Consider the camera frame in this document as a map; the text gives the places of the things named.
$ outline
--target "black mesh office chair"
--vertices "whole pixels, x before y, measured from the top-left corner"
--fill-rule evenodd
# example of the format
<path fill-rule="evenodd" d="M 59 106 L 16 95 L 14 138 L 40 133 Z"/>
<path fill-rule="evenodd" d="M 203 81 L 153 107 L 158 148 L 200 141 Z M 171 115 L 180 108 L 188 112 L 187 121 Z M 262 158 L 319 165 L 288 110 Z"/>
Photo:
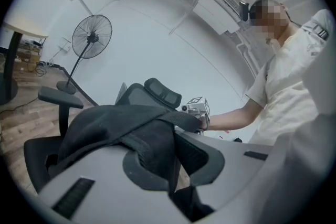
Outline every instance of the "black mesh office chair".
<path fill-rule="evenodd" d="M 60 136 L 41 137 L 27 140 L 24 155 L 27 171 L 35 190 L 40 190 L 50 181 L 48 167 L 57 160 L 57 154 L 68 130 L 69 108 L 83 108 L 82 102 L 75 96 L 49 87 L 41 87 L 38 98 L 59 105 Z M 140 104 L 163 106 L 175 110 L 181 103 L 181 95 L 161 84 L 157 79 L 149 79 L 144 86 L 132 84 L 115 105 Z"/>

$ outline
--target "black strap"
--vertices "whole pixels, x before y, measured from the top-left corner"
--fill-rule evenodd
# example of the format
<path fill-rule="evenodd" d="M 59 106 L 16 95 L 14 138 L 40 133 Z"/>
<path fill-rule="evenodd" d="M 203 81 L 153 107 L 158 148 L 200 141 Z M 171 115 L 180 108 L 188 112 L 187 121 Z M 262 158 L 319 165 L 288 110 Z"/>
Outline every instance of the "black strap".
<path fill-rule="evenodd" d="M 158 117 L 158 120 L 177 125 L 188 132 L 195 132 L 202 125 L 201 121 L 184 112 L 172 111 Z"/>

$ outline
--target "wooden floor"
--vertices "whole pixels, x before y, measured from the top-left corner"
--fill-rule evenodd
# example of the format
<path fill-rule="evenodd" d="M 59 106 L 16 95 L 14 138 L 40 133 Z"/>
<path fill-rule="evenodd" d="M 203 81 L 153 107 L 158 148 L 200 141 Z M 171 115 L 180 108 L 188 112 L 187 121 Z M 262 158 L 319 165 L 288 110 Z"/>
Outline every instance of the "wooden floor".
<path fill-rule="evenodd" d="M 18 84 L 17 96 L 10 103 L 0 106 L 0 112 L 37 98 L 41 86 L 56 88 L 59 80 L 67 79 L 63 71 L 51 67 L 47 68 L 47 73 L 43 77 L 36 76 L 34 72 L 19 71 L 14 71 L 13 77 Z M 84 109 L 92 106 L 81 93 L 76 92 L 75 96 L 83 102 Z M 80 111 L 80 109 L 70 109 L 69 123 Z M 58 106 L 37 99 L 14 112 L 2 113 L 0 122 L 2 126 L 0 146 L 9 171 L 22 188 L 35 194 L 27 174 L 23 144 L 31 138 L 59 135 Z"/>

